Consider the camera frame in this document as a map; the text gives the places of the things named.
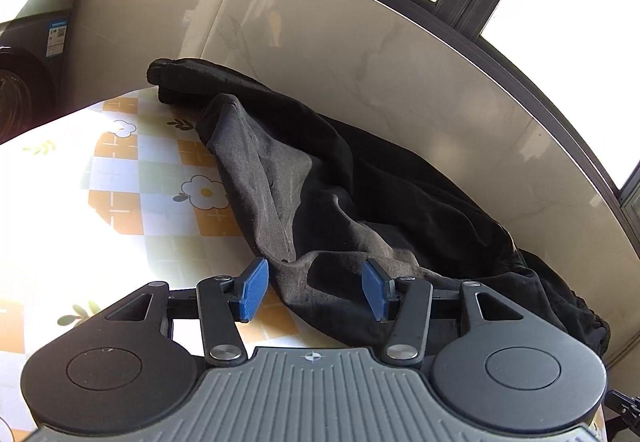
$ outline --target energy label sticker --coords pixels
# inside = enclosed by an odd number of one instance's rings
[[[65,48],[67,20],[54,21],[49,24],[49,38],[47,39],[47,57],[59,56]]]

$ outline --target checkered tablecloth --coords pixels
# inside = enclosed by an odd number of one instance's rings
[[[0,146],[0,442],[35,427],[19,389],[35,350],[148,281],[193,287],[253,259],[195,118],[148,88]],[[177,323],[202,354],[197,321]],[[338,346],[271,290],[238,327],[249,352]]]

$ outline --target ribbed surface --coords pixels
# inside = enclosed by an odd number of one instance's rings
[[[48,428],[28,442],[95,442]],[[190,401],[155,426],[104,442],[506,442],[453,417],[418,373],[368,350],[260,348],[238,368],[211,370]],[[529,442],[595,442],[583,427]]]

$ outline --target black garment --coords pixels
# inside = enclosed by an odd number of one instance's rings
[[[280,298],[318,330],[350,346],[385,341],[360,284],[375,258],[436,288],[481,281],[606,351],[607,323],[414,153],[205,60],[158,59],[147,78],[161,102],[204,108],[196,129],[244,237],[269,260]]]

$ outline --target marble wall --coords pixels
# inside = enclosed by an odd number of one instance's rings
[[[640,330],[640,261],[596,189],[507,92],[403,16],[375,0],[76,3],[68,110],[148,86],[158,57],[224,64],[437,167],[609,321],[609,357]]]

